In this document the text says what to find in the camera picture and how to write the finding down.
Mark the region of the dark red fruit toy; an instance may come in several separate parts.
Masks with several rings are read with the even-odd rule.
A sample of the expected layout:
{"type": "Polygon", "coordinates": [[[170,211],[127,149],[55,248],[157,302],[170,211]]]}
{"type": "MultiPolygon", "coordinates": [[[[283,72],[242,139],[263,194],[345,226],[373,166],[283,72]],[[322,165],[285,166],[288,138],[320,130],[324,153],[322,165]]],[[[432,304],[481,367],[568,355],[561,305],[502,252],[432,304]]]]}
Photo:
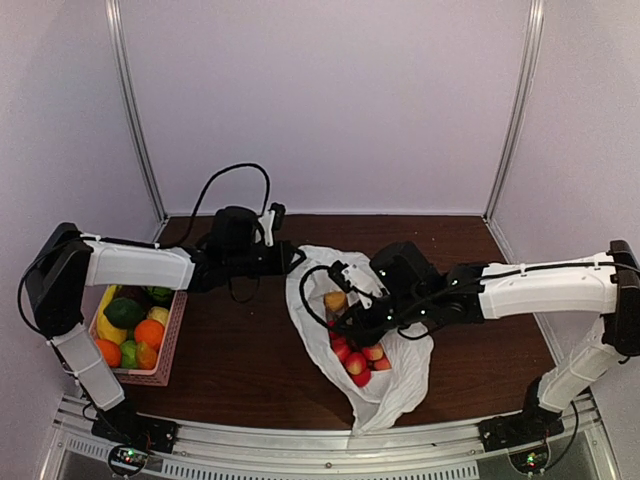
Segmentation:
{"type": "Polygon", "coordinates": [[[117,298],[128,298],[137,302],[144,302],[149,299],[146,291],[141,286],[121,286],[117,293],[117,298]]]}

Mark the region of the green lime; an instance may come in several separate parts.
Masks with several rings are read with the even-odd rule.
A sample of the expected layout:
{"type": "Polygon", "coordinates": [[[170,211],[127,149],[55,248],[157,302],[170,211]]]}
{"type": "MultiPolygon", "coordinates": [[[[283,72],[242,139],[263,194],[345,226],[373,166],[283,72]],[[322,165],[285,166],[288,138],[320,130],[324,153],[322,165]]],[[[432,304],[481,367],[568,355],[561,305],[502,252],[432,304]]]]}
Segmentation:
{"type": "Polygon", "coordinates": [[[107,320],[116,328],[131,329],[146,318],[146,311],[136,301],[115,298],[103,310],[107,320]]]}

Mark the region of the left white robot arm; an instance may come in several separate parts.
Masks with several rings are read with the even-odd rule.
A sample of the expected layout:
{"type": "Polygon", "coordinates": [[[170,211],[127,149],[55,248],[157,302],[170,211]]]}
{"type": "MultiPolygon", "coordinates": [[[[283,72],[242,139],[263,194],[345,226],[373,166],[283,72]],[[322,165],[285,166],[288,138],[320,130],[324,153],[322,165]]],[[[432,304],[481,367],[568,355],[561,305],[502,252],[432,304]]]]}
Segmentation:
{"type": "Polygon", "coordinates": [[[19,282],[17,297],[27,298],[32,311],[24,320],[52,346],[94,406],[108,411],[106,429],[133,444],[143,436],[143,421],[122,406],[124,390],[95,342],[109,301],[122,287],[148,302],[145,287],[206,293],[236,278],[287,275],[306,255],[276,239],[284,216],[278,203],[262,215],[226,207],[194,245],[184,239],[161,244],[104,237],[63,222],[19,282]]]}

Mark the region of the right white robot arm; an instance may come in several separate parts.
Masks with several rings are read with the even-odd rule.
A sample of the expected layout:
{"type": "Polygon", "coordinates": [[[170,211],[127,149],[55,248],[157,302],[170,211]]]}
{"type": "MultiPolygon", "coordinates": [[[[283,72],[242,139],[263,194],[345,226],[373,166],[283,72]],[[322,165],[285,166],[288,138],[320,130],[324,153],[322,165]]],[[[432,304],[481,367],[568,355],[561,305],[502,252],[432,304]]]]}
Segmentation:
{"type": "Polygon", "coordinates": [[[413,324],[479,324],[520,314],[590,312],[595,324],[559,366],[533,383],[513,419],[519,440],[535,440],[583,390],[639,354],[639,264],[613,240],[586,258],[533,264],[461,264],[441,274],[412,242],[385,247],[367,268],[334,267],[334,280],[359,302],[345,332],[361,342],[413,324]]]}

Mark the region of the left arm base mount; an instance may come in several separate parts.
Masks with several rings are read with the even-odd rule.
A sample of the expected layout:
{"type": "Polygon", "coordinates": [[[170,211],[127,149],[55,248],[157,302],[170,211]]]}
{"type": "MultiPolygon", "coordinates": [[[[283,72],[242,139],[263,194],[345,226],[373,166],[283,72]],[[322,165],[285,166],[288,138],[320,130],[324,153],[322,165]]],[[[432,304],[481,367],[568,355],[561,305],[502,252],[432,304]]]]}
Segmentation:
{"type": "Polygon", "coordinates": [[[91,433],[113,443],[106,462],[117,478],[141,473],[153,454],[173,452],[178,433],[175,421],[142,415],[128,399],[108,410],[90,401],[82,411],[85,419],[89,419],[89,408],[95,412],[91,433]]]}

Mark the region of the orange fruit in basket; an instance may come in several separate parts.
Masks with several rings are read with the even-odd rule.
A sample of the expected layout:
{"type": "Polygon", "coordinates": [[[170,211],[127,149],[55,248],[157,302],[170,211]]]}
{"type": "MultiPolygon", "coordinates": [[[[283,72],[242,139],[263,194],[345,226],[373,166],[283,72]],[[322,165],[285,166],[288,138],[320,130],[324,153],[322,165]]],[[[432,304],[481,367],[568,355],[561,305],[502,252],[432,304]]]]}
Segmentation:
{"type": "Polygon", "coordinates": [[[146,342],[158,352],[163,342],[164,332],[165,328],[160,323],[146,319],[136,326],[134,339],[137,343],[146,342]]]}

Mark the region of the right aluminium frame post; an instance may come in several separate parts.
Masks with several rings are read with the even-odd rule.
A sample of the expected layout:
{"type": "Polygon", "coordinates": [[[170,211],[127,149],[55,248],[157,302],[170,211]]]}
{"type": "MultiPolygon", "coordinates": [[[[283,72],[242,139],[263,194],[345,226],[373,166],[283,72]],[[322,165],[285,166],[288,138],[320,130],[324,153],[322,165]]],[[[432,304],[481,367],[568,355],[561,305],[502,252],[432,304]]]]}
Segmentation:
{"type": "Polygon", "coordinates": [[[495,216],[515,156],[517,143],[524,124],[527,103],[531,95],[536,74],[544,30],[544,20],[545,2],[543,0],[531,0],[529,2],[523,51],[511,114],[501,149],[498,169],[483,215],[486,223],[490,223],[495,216]]]}

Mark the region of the yellow orange fruit toy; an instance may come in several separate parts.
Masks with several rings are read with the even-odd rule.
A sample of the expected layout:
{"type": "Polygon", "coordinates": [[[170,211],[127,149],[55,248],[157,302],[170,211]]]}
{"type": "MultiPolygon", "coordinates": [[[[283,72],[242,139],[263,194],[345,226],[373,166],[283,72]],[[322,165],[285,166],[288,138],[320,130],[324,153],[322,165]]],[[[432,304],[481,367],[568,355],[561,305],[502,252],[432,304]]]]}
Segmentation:
{"type": "Polygon", "coordinates": [[[135,359],[140,370],[153,370],[156,367],[158,353],[146,342],[136,345],[135,359]]]}

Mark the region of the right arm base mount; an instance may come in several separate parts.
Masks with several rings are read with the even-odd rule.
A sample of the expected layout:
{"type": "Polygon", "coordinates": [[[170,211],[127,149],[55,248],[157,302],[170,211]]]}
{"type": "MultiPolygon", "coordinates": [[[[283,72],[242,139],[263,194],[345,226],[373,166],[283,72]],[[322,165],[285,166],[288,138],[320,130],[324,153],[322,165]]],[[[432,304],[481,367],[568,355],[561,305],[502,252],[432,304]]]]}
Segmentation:
{"type": "Polygon", "coordinates": [[[478,424],[485,452],[506,450],[511,466],[520,474],[543,473],[551,464],[551,437],[564,432],[558,417],[528,417],[523,412],[497,416],[478,424]]]}

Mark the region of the red lychee bunch toy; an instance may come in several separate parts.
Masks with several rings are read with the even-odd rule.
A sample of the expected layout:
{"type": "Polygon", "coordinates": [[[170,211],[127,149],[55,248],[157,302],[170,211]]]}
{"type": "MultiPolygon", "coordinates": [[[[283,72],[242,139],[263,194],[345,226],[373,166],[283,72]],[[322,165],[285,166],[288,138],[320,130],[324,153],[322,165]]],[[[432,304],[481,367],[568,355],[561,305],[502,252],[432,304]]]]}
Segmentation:
{"type": "Polygon", "coordinates": [[[352,383],[362,389],[375,373],[392,370],[392,363],[382,342],[360,346],[344,334],[328,331],[330,349],[352,383]]]}

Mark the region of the green striped melon toy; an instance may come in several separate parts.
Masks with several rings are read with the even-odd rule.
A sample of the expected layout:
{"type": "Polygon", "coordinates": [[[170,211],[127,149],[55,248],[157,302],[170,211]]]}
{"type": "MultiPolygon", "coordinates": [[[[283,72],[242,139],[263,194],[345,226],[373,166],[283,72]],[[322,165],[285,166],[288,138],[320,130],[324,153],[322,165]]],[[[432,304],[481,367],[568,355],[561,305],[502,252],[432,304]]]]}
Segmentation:
{"type": "Polygon", "coordinates": [[[145,290],[151,300],[157,305],[170,305],[173,300],[174,291],[169,288],[150,286],[146,287],[145,290]]]}

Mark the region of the white plastic bag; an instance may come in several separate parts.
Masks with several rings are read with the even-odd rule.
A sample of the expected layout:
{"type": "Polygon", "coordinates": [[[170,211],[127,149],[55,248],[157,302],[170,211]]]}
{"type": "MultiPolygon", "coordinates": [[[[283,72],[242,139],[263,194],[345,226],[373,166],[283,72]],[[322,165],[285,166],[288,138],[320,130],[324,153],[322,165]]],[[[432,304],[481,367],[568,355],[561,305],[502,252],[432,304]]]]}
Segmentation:
{"type": "Polygon", "coordinates": [[[307,279],[303,275],[318,266],[340,261],[368,275],[369,259],[360,252],[304,245],[305,259],[286,277],[286,305],[308,356],[349,400],[355,437],[392,427],[405,413],[426,398],[434,341],[417,324],[405,336],[386,333],[370,347],[359,347],[342,333],[327,329],[358,301],[358,294],[342,293],[324,271],[307,279]]]}

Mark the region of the left aluminium frame post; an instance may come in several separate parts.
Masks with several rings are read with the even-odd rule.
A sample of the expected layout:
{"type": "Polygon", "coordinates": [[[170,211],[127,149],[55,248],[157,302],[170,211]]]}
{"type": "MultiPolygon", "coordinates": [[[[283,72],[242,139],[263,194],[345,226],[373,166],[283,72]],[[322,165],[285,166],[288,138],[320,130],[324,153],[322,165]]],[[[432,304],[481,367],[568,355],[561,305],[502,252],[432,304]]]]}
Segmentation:
{"type": "Polygon", "coordinates": [[[158,223],[164,223],[168,218],[168,214],[164,207],[156,175],[149,157],[149,151],[137,105],[122,20],[121,2],[117,0],[106,0],[105,11],[124,105],[125,118],[129,128],[135,158],[140,169],[145,190],[151,202],[154,217],[158,223]]]}

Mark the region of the front aluminium rail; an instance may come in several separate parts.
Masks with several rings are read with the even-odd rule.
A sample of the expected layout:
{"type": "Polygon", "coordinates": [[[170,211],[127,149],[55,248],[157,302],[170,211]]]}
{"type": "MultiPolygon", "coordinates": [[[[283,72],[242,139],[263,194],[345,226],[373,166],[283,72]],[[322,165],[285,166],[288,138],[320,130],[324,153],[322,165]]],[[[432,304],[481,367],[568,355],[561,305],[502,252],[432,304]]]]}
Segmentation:
{"type": "MultiPolygon", "coordinates": [[[[86,402],[64,395],[36,479],[118,479],[107,464],[114,442],[91,435],[86,402]]],[[[278,430],[181,421],[172,453],[152,454],[131,479],[622,479],[590,394],[575,400],[565,431],[546,443],[488,451],[485,418],[398,427],[352,437],[344,430],[278,430]],[[550,470],[522,473],[527,453],[549,448],[550,470]]]]}

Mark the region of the aluminium frame post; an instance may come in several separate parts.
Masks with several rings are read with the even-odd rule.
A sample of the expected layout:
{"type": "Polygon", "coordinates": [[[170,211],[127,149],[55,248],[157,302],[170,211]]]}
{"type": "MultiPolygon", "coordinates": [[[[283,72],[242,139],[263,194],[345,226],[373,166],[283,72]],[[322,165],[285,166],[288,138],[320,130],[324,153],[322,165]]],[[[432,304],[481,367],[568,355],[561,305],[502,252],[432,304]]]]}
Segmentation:
{"type": "Polygon", "coordinates": [[[124,105],[125,118],[129,128],[135,158],[140,169],[145,190],[151,202],[154,217],[158,223],[164,223],[168,218],[168,214],[164,207],[156,175],[149,157],[149,151],[137,105],[122,20],[121,2],[117,0],[106,0],[105,11],[124,105]]]}
{"type": "Polygon", "coordinates": [[[527,103],[531,95],[536,74],[544,30],[544,20],[545,2],[543,0],[531,0],[529,2],[523,51],[511,114],[501,149],[498,169],[483,215],[486,223],[490,223],[495,216],[515,156],[517,143],[524,124],[527,103]]]}

